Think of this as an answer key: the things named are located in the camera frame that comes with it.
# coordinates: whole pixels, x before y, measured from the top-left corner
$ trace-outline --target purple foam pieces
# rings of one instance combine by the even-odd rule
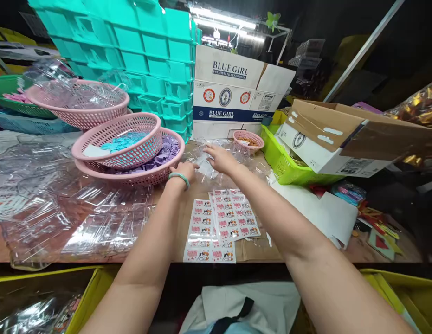
[[[160,149],[159,153],[150,161],[134,169],[129,169],[129,170],[110,169],[108,173],[115,174],[115,175],[125,175],[125,174],[147,172],[153,168],[164,165],[168,161],[171,161],[180,151],[179,142],[172,136],[162,136],[162,139],[163,139],[162,148]]]

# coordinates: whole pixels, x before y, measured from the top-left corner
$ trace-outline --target wooden table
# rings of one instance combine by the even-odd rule
[[[192,145],[187,145],[187,150],[192,150]],[[261,162],[265,162],[262,152],[258,153],[256,159]],[[191,215],[192,203],[194,198],[196,199],[207,199],[207,192],[211,191],[211,188],[205,186],[200,182],[196,182],[190,191],[186,192],[181,198],[180,211],[178,215],[178,231],[176,238],[176,251],[173,256],[174,262],[181,262],[183,257],[183,251],[185,247],[185,242],[187,238],[188,225]],[[154,203],[158,201],[162,193],[162,188],[157,186],[154,193]],[[80,214],[80,219],[84,219],[87,216],[87,210]],[[248,262],[248,263],[270,263],[270,262],[282,262],[280,254],[276,246],[272,243],[272,247],[269,246],[269,240],[266,237],[266,231],[261,227],[260,221],[258,221],[259,227],[261,228],[262,236],[258,239],[239,240],[236,244],[236,259],[237,262]],[[392,224],[397,226],[402,233],[400,235],[400,240],[398,241],[398,246],[402,249],[405,256],[396,255],[395,263],[420,263],[421,256],[418,248],[415,246],[415,241],[413,237],[400,225],[398,225],[393,219]],[[367,244],[368,233],[359,232],[358,237],[351,237],[348,244],[347,250],[343,253],[352,263],[389,263],[390,261],[380,255],[372,247]],[[60,256],[56,259],[56,262],[60,263],[121,263],[123,262],[125,256],[112,256],[104,257],[101,255],[96,255],[87,258],[72,258],[72,256]],[[0,228],[0,263],[7,263],[10,261],[9,251],[6,247],[4,239],[1,235]]]

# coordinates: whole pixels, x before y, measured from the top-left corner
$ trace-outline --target pink basket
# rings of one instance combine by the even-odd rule
[[[134,113],[123,115],[90,129],[72,146],[75,159],[98,162],[116,169],[135,168],[154,158],[161,150],[163,140],[160,134],[161,120],[157,115]],[[121,151],[100,157],[88,157],[83,154],[88,145],[102,146],[127,132],[148,132],[149,135]]]
[[[252,147],[252,146],[248,146],[248,145],[245,145],[245,144],[239,142],[239,139],[242,139],[242,138],[246,138],[246,139],[251,140],[252,142],[257,143],[257,146]],[[254,134],[250,131],[237,130],[233,133],[233,139],[234,139],[234,142],[236,143],[235,147],[240,149],[241,152],[248,152],[249,151],[250,154],[255,154],[256,151],[258,151],[264,147],[264,141],[262,140],[262,138],[259,137],[257,134]]]
[[[180,158],[185,151],[185,142],[182,137],[179,136],[178,133],[166,129],[160,128],[160,134],[164,136],[173,136],[180,145],[180,150],[178,154],[166,164],[153,168],[148,172],[139,172],[134,174],[125,174],[125,175],[112,175],[106,174],[106,167],[96,163],[96,162],[84,162],[75,159],[75,165],[77,168],[82,171],[84,174],[92,176],[97,179],[102,179],[116,186],[148,186],[148,185],[156,185],[163,181],[168,180],[168,176],[171,173],[169,168],[171,166],[177,167],[180,162]]]
[[[88,84],[102,83],[91,80],[77,80],[74,89],[77,87],[77,85]],[[110,121],[115,117],[127,114],[129,95],[124,91],[123,94],[125,96],[123,102],[115,105],[114,107],[102,109],[68,109],[54,107],[54,105],[57,105],[57,101],[55,101],[50,94],[47,94],[42,88],[38,86],[33,85],[26,90],[26,96],[32,103],[39,107],[49,109],[53,114],[61,118],[67,124],[83,130],[89,130],[97,125]]]

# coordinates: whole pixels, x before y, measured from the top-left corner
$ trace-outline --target lime green plastic basket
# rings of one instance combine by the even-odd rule
[[[344,176],[316,174],[310,167],[298,166],[287,154],[273,134],[262,125],[261,138],[264,141],[262,151],[265,159],[277,175],[277,181],[281,185],[294,184],[305,186],[312,183],[330,184]]]
[[[2,94],[12,94],[17,93],[18,89],[18,78],[21,77],[19,75],[10,75],[10,76],[1,76],[0,77],[0,105],[6,108],[10,108],[12,110],[18,111],[20,113],[42,117],[46,119],[54,119],[57,118],[54,114],[52,114],[49,110],[40,108],[34,104],[27,104],[21,102],[15,102],[7,100],[2,97]]]

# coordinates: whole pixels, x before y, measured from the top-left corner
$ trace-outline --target green bracelet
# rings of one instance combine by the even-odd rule
[[[184,175],[182,175],[182,174],[180,174],[180,173],[171,173],[169,176],[168,176],[168,180],[170,180],[172,177],[174,177],[174,176],[178,176],[178,177],[180,177],[182,180],[184,180],[185,181],[185,183],[187,184],[187,190],[189,189],[189,181],[188,181],[188,179],[184,176]]]

